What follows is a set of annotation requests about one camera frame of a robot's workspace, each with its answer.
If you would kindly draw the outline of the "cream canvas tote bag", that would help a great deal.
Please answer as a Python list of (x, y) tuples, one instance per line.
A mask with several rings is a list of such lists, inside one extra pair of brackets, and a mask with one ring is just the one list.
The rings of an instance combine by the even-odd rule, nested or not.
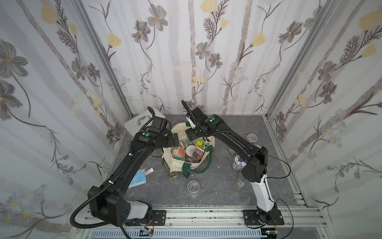
[(212, 163), (215, 137), (189, 140), (186, 130), (190, 128), (188, 122), (175, 125), (172, 132), (178, 134), (179, 145), (164, 148), (162, 163), (171, 180), (180, 175), (188, 178), (191, 174), (205, 173)]

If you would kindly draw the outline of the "large strawberry label jar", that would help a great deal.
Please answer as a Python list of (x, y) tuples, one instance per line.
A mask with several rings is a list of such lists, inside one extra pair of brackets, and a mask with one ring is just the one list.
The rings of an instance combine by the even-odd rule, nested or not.
[(228, 151), (229, 151), (229, 153), (231, 154), (231, 155), (236, 155), (237, 153), (233, 150), (233, 149), (231, 149), (231, 148), (228, 148)]

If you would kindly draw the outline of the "purple flower lid jar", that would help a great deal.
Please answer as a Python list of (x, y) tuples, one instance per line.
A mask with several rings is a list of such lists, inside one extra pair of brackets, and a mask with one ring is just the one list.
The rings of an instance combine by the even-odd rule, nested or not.
[(247, 163), (239, 155), (235, 155), (232, 163), (233, 170), (241, 171), (246, 165)]

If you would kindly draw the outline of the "clear lid green seed cup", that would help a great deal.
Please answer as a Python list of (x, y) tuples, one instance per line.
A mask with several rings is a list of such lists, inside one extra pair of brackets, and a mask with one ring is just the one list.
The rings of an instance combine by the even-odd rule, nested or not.
[(256, 143), (258, 141), (258, 137), (255, 134), (250, 133), (250, 134), (247, 135), (247, 140), (250, 143)]

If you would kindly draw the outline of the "purple label metal can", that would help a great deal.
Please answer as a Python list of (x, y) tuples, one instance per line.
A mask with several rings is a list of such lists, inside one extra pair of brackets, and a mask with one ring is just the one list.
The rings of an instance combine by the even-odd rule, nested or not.
[(246, 188), (250, 182), (243, 176), (242, 172), (240, 172), (236, 178), (236, 186), (240, 189)]

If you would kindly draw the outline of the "white lid seed jar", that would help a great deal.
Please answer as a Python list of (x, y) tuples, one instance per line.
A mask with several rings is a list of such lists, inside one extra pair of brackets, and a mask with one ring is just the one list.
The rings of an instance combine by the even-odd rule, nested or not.
[(189, 146), (187, 146), (186, 147), (186, 156), (187, 157), (189, 157), (189, 158), (196, 158), (195, 156), (194, 156), (194, 153), (195, 153), (195, 151), (196, 151), (196, 146), (195, 145), (189, 145)]

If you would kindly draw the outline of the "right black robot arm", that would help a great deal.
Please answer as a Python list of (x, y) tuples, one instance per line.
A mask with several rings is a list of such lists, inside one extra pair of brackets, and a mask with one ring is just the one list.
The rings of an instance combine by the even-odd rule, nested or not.
[(246, 141), (219, 116), (208, 117), (200, 108), (191, 110), (185, 106), (190, 128), (186, 130), (189, 140), (213, 136), (226, 144), (244, 160), (246, 165), (241, 170), (243, 177), (251, 182), (257, 200), (258, 218), (261, 224), (273, 222), (278, 210), (271, 196), (268, 177), (268, 150)]

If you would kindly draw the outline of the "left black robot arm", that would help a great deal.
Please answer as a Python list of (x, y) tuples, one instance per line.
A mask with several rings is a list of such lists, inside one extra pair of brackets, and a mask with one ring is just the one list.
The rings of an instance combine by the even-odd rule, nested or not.
[(129, 144), (129, 151), (123, 162), (99, 187), (93, 186), (88, 192), (91, 215), (100, 223), (91, 228), (104, 225), (120, 227), (129, 220), (150, 221), (151, 206), (140, 201), (126, 201), (124, 198), (134, 176), (143, 162), (154, 150), (177, 146), (176, 133), (171, 132), (171, 122), (165, 118), (153, 117), (151, 125), (140, 129)]

